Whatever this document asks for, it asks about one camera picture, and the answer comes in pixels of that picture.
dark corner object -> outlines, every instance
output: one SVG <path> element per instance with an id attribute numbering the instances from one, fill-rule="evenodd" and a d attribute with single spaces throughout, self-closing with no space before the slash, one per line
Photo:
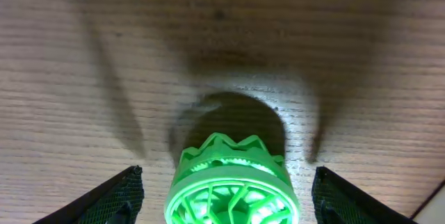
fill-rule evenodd
<path id="1" fill-rule="evenodd" d="M 141 173 L 131 166 L 35 224 L 133 224 L 144 199 Z"/>
<path id="2" fill-rule="evenodd" d="M 312 185 L 318 224 L 416 224 L 325 167 Z"/>

green plastic gear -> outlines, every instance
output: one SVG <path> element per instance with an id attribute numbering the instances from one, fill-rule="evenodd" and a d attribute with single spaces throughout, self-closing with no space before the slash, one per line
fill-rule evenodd
<path id="1" fill-rule="evenodd" d="M 300 208 L 283 156 L 258 136 L 214 133 L 182 152 L 164 214 L 167 224 L 298 224 Z"/>

green cap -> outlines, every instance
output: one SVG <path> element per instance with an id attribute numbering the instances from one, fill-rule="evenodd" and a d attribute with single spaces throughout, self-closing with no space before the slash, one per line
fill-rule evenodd
<path id="1" fill-rule="evenodd" d="M 164 215 L 167 224 L 298 224 L 300 208 L 283 156 L 258 136 L 214 133 L 182 152 Z"/>

wood grain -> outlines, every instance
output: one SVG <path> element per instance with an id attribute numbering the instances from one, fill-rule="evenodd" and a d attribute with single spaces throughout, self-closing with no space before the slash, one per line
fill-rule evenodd
<path id="1" fill-rule="evenodd" d="M 224 91 L 281 118 L 302 223 L 317 166 L 409 216 L 444 179 L 444 54 L 445 0 L 0 0 L 0 221 L 139 164 L 163 223 L 170 132 Z"/>

wooden table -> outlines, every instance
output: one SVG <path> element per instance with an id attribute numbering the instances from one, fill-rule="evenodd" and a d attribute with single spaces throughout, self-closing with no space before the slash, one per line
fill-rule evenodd
<path id="1" fill-rule="evenodd" d="M 445 174 L 444 54 L 445 0 L 0 0 L 0 222 L 139 164 L 163 223 L 179 141 L 248 124 L 282 133 L 301 223 L 317 166 L 409 216 Z M 190 137 L 220 95 L 248 117 Z"/>

